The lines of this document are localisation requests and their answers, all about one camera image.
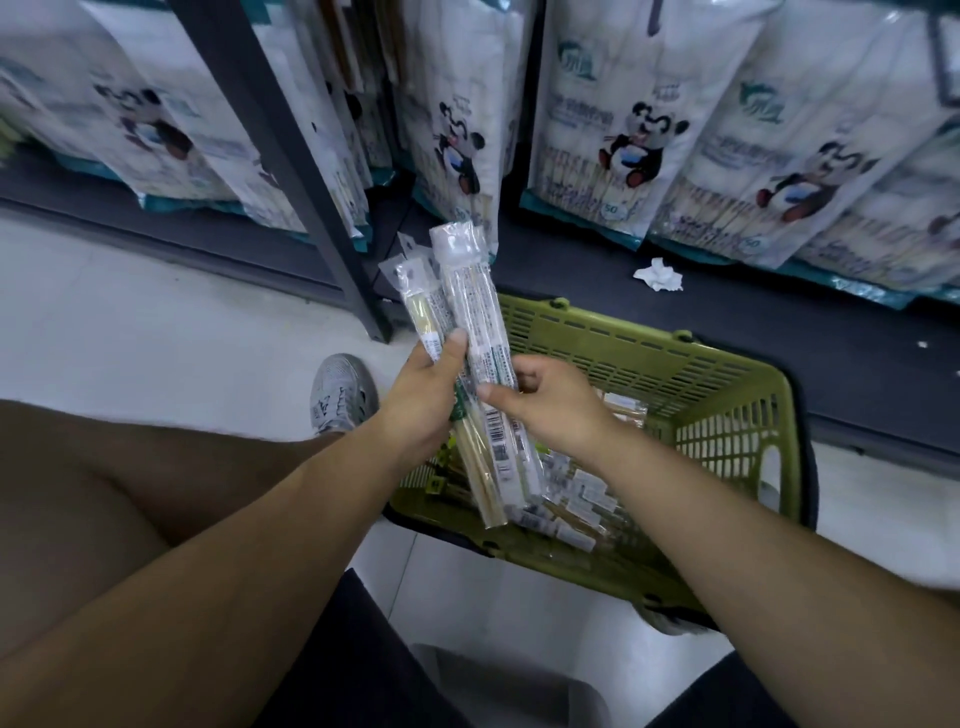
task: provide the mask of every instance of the black shorts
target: black shorts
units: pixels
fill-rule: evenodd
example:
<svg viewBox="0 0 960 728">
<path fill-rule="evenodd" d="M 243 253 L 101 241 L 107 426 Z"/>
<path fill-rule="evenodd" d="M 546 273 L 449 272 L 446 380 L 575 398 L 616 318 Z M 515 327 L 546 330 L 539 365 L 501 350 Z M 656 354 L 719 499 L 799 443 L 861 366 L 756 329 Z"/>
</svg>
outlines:
<svg viewBox="0 0 960 728">
<path fill-rule="evenodd" d="M 255 728 L 467 728 L 348 570 Z M 734 652 L 649 724 L 788 728 L 795 724 Z"/>
</svg>

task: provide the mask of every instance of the finger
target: finger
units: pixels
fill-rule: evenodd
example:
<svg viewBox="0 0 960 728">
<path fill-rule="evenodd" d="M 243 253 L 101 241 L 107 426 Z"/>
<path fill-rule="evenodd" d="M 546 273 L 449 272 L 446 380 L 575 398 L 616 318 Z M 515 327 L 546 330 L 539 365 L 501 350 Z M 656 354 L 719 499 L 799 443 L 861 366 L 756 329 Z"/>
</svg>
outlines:
<svg viewBox="0 0 960 728">
<path fill-rule="evenodd" d="M 535 376 L 526 375 L 523 372 L 517 372 L 516 380 L 520 385 L 521 392 L 536 392 L 538 389 L 540 389 L 540 380 Z"/>
<path fill-rule="evenodd" d="M 540 386 L 543 375 L 559 363 L 558 359 L 536 353 L 519 353 L 513 361 L 514 371 L 518 375 L 524 375 L 527 379 L 535 381 L 537 386 Z"/>
<path fill-rule="evenodd" d="M 457 378 L 464 368 L 464 356 L 467 355 L 467 332 L 462 328 L 455 328 L 446 337 L 444 350 L 433 368 L 437 373 L 451 382 Z"/>
<path fill-rule="evenodd" d="M 400 373 L 407 371 L 414 371 L 416 369 L 424 369 L 433 362 L 433 359 L 430 358 L 430 354 L 426 352 L 426 349 L 423 347 L 423 342 L 418 341 L 417 345 L 410 352 L 410 355 L 407 357 L 406 362 L 404 362 Z"/>
<path fill-rule="evenodd" d="M 477 397 L 501 412 L 506 412 L 518 420 L 523 419 L 526 395 L 500 384 L 478 384 Z"/>
</svg>

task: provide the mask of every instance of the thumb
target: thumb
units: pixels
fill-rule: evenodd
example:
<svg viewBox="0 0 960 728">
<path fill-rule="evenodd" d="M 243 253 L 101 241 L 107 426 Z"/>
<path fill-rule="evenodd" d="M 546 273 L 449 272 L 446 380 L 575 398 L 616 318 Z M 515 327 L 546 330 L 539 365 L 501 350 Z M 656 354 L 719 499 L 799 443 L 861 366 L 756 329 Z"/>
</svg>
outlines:
<svg viewBox="0 0 960 728">
<path fill-rule="evenodd" d="M 478 384 L 477 396 L 491 407 L 496 407 L 517 420 L 523 419 L 524 396 L 516 389 L 504 387 L 502 384 Z"/>
<path fill-rule="evenodd" d="M 433 368 L 443 378 L 451 382 L 457 378 L 464 368 L 464 356 L 467 355 L 467 332 L 462 328 L 455 328 L 446 337 L 444 350 L 440 353 Z"/>
</svg>

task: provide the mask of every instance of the shelf post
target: shelf post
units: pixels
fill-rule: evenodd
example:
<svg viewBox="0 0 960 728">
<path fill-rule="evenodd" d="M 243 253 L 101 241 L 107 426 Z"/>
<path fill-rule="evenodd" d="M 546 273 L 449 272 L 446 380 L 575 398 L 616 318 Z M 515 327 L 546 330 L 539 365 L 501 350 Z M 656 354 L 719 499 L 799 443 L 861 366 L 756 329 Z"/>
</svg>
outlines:
<svg viewBox="0 0 960 728">
<path fill-rule="evenodd" d="M 374 341 L 393 328 L 240 0 L 167 0 Z"/>
</svg>

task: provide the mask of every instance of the store shelf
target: store shelf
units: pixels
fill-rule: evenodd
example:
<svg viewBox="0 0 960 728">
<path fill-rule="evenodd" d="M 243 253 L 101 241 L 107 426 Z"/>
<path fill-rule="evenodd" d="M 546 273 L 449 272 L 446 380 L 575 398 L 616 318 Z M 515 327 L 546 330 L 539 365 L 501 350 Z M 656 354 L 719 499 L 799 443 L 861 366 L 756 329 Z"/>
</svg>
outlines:
<svg viewBox="0 0 960 728">
<path fill-rule="evenodd" d="M 363 267 L 392 321 L 405 313 L 377 264 L 396 252 L 397 229 L 428 241 L 437 221 L 409 197 L 410 178 L 372 193 L 372 249 Z M 142 210 L 123 184 L 60 168 L 25 149 L 0 170 L 0 205 L 81 226 L 112 245 L 346 306 L 317 250 L 249 220 L 210 210 Z M 893 311 L 805 281 L 746 266 L 708 266 L 644 246 L 634 254 L 598 234 L 510 202 L 501 215 L 493 278 L 532 298 L 666 330 L 689 329 L 718 346 L 767 357 L 804 388 L 818 440 L 960 476 L 960 316 L 945 303 Z M 684 291 L 655 293 L 631 278 L 662 255 Z"/>
<path fill-rule="evenodd" d="M 426 243 L 436 224 L 414 205 L 400 229 Z M 683 291 L 655 293 L 632 278 L 656 256 L 684 275 Z M 894 311 L 746 266 L 692 263 L 649 244 L 634 254 L 519 209 L 500 216 L 492 273 L 501 290 L 562 296 L 775 360 L 803 386 L 815 439 L 960 476 L 960 316 L 953 306 L 916 302 Z M 373 288 L 396 297 L 382 278 Z"/>
<path fill-rule="evenodd" d="M 402 187 L 374 198 L 376 250 L 389 245 L 409 198 Z M 103 242 L 138 253 L 347 306 L 313 245 L 239 215 L 207 209 L 147 212 L 124 184 L 67 171 L 36 148 L 22 148 L 0 169 L 0 205 L 81 226 Z M 375 260 L 365 267 L 375 271 Z"/>
</svg>

